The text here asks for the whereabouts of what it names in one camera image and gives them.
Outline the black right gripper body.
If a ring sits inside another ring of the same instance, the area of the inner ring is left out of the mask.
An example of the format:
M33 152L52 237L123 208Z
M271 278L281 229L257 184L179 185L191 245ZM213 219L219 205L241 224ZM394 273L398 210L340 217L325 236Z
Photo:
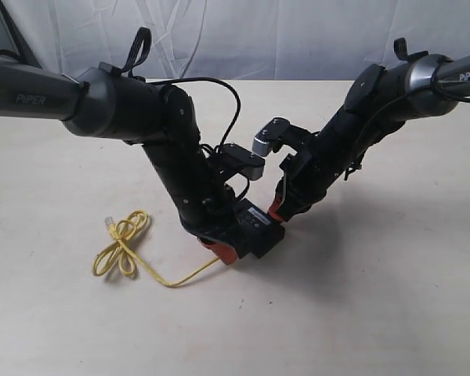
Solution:
M331 153L301 150L283 161L284 175L275 196L284 198L288 219L307 212L325 198L329 187L345 171L348 158L348 153L340 150Z

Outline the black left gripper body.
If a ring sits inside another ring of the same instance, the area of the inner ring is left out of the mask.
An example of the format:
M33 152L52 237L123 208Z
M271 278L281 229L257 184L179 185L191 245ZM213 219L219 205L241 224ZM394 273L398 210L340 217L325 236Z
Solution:
M178 214L183 229L203 242L236 247L240 223L231 187L178 188Z

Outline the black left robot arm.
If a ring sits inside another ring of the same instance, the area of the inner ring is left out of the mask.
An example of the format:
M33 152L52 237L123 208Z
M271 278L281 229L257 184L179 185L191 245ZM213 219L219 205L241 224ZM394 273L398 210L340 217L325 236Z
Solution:
M255 247L227 183L238 168L223 159L220 146L201 142L193 100L183 89L134 74L151 42L150 29L141 27L122 67L102 62L76 78L27 65L1 49L0 117L56 119L76 136L140 145L183 228L230 264Z

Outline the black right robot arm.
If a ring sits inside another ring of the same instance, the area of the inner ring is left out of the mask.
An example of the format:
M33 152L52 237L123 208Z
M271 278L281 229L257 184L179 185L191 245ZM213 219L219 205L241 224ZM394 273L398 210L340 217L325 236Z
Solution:
M322 201L329 187L362 168L367 150L407 121L440 117L470 103L470 56L407 52L405 38L394 41L400 65L372 64L353 82L343 104L319 131L310 132L276 117L261 131L263 155L289 146L280 163L283 176L268 213L287 222Z

